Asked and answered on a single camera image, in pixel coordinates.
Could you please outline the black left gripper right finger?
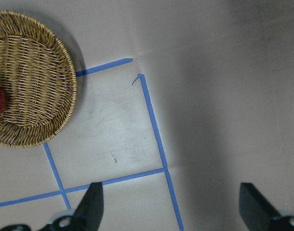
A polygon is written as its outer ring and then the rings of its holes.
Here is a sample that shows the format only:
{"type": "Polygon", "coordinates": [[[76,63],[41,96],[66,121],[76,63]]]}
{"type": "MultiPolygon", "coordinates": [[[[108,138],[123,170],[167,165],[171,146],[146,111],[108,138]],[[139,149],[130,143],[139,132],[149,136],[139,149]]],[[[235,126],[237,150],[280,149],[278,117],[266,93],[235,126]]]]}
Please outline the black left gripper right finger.
{"type": "Polygon", "coordinates": [[[250,231],[294,231],[294,216],[279,213],[252,183],[240,184],[239,213],[250,231]]]}

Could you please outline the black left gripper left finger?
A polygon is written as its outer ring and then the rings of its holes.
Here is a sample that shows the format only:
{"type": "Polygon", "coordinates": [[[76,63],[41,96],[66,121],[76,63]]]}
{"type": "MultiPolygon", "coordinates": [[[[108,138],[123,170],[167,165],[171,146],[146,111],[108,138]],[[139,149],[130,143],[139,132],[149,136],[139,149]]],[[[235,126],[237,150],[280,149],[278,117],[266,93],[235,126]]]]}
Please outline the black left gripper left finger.
{"type": "Polygon", "coordinates": [[[103,185],[93,182],[72,214],[59,215],[42,231],[97,231],[104,212],[103,185]]]}

